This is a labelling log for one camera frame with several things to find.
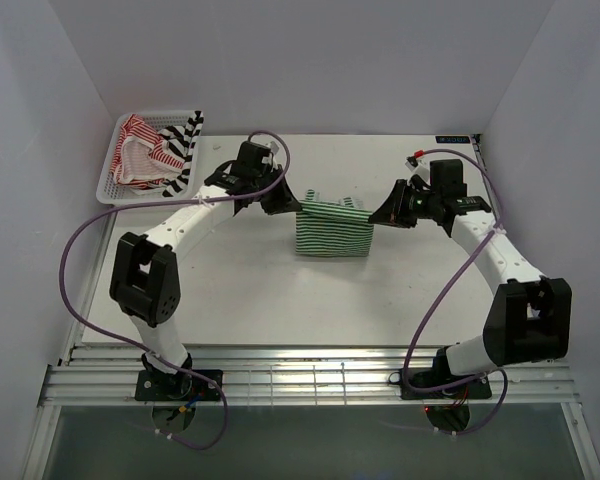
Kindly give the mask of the green white striped tank top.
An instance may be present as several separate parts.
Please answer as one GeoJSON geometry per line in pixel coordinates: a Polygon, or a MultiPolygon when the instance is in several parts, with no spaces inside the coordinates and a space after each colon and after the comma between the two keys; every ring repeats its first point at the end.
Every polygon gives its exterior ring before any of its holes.
{"type": "Polygon", "coordinates": [[[295,219],[295,253],[315,258],[364,258],[371,250],[374,226],[362,201],[345,196],[323,199],[308,189],[295,219]]]}

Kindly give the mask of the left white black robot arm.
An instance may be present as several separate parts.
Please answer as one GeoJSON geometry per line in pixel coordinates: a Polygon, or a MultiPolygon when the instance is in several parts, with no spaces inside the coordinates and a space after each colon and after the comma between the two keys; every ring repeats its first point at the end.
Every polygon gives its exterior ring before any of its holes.
{"type": "Polygon", "coordinates": [[[174,315],[181,299],[179,261],[212,230],[252,203],[268,215],[298,212],[282,166],[248,176],[216,170],[193,197],[142,234],[118,241],[109,287],[111,299],[129,317],[148,351],[144,360],[160,373],[175,375],[189,359],[174,315]]]}

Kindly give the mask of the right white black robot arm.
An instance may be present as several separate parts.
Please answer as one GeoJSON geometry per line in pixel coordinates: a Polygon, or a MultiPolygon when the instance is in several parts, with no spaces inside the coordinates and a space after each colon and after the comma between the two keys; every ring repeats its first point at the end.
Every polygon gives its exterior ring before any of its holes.
{"type": "Polygon", "coordinates": [[[467,253],[460,269],[475,266],[493,300],[480,335],[440,349],[427,370],[402,373],[408,390],[418,395],[452,390],[499,367],[566,356],[570,285],[526,261],[482,197],[467,195],[464,186],[421,190],[399,180],[369,218],[396,228],[413,228],[420,220],[433,221],[467,253]]]}

